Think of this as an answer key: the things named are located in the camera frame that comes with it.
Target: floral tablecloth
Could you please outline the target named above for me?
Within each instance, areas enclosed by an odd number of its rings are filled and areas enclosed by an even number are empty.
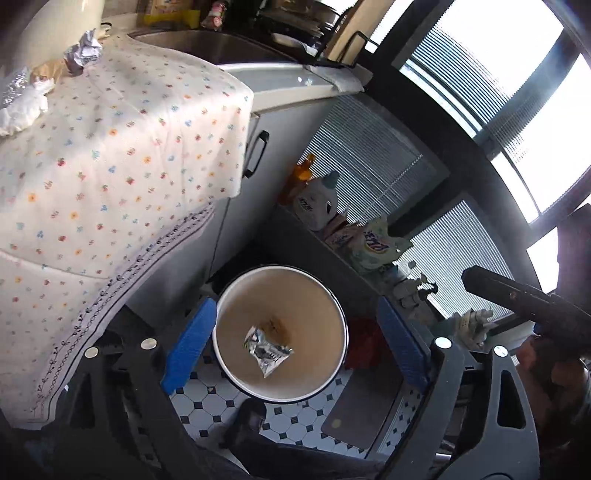
[[[252,91],[181,52],[103,46],[0,143],[0,407],[21,427],[51,420],[106,327],[101,302],[112,316],[131,271],[200,234],[213,202],[240,189]]]

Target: laundry detergent bottle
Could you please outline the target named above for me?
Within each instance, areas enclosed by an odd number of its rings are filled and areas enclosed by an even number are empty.
[[[336,215],[338,181],[339,172],[333,170],[326,177],[310,181],[294,198],[294,212],[310,230],[322,230]]]

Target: sneaker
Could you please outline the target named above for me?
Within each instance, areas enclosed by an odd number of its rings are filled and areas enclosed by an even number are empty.
[[[259,433],[262,424],[265,423],[266,416],[267,407],[265,406],[265,402],[259,398],[247,398],[240,405],[236,419],[234,419],[234,422],[224,434],[224,444],[226,447],[236,443],[238,434],[243,428]]]

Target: gray mat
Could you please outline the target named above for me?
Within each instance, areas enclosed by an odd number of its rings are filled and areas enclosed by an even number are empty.
[[[320,430],[341,442],[369,449],[401,386],[402,373],[391,356],[376,368],[355,370]]]

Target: white cabinet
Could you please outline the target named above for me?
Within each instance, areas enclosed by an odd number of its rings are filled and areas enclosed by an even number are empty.
[[[254,237],[332,102],[316,100],[260,114],[246,152],[241,192],[228,204],[210,274]]]
[[[166,322],[184,297],[194,294],[209,277],[227,205],[228,199],[220,200],[201,236],[185,240],[162,258],[161,265],[127,301],[127,306],[148,324]]]

